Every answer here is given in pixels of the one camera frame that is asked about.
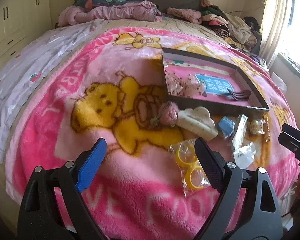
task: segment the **yellow ring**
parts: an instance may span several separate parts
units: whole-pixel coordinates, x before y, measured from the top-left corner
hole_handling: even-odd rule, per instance
[[[193,166],[198,161],[198,157],[197,157],[197,155],[195,154],[195,151],[194,151],[194,146],[189,145],[188,148],[191,149],[193,154],[194,154],[194,162],[192,162],[192,163],[186,163],[183,160],[181,160],[180,155],[179,155],[180,154],[180,147],[176,151],[176,156],[175,156],[176,162],[182,168],[190,168],[191,166]]]
[[[196,169],[200,169],[200,170],[203,171],[203,168],[202,168],[201,166],[195,166],[195,167],[193,167],[193,168],[190,168],[190,169],[186,172],[186,175],[185,175],[185,181],[186,181],[186,184],[187,184],[187,186],[188,186],[190,189],[202,189],[202,188],[204,188],[204,185],[202,185],[202,186],[195,186],[195,185],[192,183],[192,181],[191,181],[191,174],[192,174],[192,172],[194,172],[194,170],[196,170]]]

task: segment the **white cabinet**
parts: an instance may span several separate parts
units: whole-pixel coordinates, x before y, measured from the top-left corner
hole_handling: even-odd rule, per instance
[[[50,29],[49,0],[0,0],[0,69]]]

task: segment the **beige bed sheet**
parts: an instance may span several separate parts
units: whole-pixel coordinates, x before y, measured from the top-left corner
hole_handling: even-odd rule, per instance
[[[169,31],[174,31],[174,32],[179,32],[179,33],[185,33],[197,37],[203,37],[207,38],[212,41],[216,41],[218,43],[224,44],[228,46],[228,44],[223,41],[222,38],[218,37],[213,31],[197,24],[193,24],[190,22],[185,22],[177,19],[169,19],[168,21],[162,21],[162,22],[156,22],[156,23],[151,23],[151,22],[145,22],[145,21],[137,21],[137,20],[115,20],[115,21],[109,21],[108,24],[106,24],[100,32],[94,33],[93,36],[91,36],[87,41],[85,41],[82,45],[78,46],[76,48],[79,49],[83,46],[85,46],[87,43],[89,43],[92,39],[96,38],[98,35],[104,33],[107,30],[111,30],[114,28],[119,28],[119,27],[149,27],[149,28],[155,28],[155,29],[163,29],[163,30],[169,30]],[[64,61],[64,59],[56,68],[54,68],[53,71],[49,73],[47,77],[45,77],[40,85],[35,89],[34,93],[29,97],[27,102],[23,105],[21,108],[19,114],[17,115],[12,127],[11,127],[11,132],[10,136],[8,138],[8,141],[10,141],[15,127],[18,124],[18,121],[24,111],[24,109],[27,107],[28,103],[30,102],[31,98],[33,95],[37,92],[37,90],[42,87],[44,82],[52,75],[52,73],[58,69],[59,66],[61,66]],[[19,213],[19,204],[14,202],[7,194],[5,191],[5,162],[3,164],[0,164],[0,216],[2,220],[6,223],[6,225],[14,232],[16,233],[17,231],[17,223],[18,223],[18,213]]]

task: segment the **black mechanical device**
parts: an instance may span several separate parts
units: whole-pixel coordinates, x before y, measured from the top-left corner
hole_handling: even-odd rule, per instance
[[[279,142],[300,160],[300,130],[284,124]],[[195,152],[211,186],[220,193],[208,219],[194,240],[289,240],[300,239],[300,223],[283,236],[282,218],[272,183],[262,167],[256,171],[240,169],[225,162],[206,142],[196,140]],[[20,240],[106,240],[95,223],[81,193],[88,188],[106,154],[106,141],[100,138],[90,151],[58,169],[34,169],[26,187],[18,219]],[[66,208],[77,233],[64,227],[54,187],[61,189]],[[234,230],[225,233],[240,189],[245,201]]]

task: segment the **silver bolt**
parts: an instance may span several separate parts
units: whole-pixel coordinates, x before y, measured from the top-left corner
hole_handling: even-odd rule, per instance
[[[73,167],[73,165],[74,165],[74,162],[73,162],[73,161],[68,161],[68,162],[66,162],[66,167],[67,167],[67,168],[71,168],[71,167]]]
[[[34,171],[35,171],[35,172],[40,172],[40,171],[42,171],[42,167],[41,167],[41,166],[36,166],[36,167],[34,168]]]
[[[263,173],[263,174],[265,174],[265,173],[266,173],[266,169],[265,169],[265,168],[263,168],[263,167],[260,167],[258,170],[259,170],[259,172],[260,172],[260,173]]]
[[[227,166],[228,166],[229,168],[231,168],[231,169],[234,169],[234,168],[235,168],[235,164],[234,164],[234,163],[231,163],[231,162],[227,163]]]

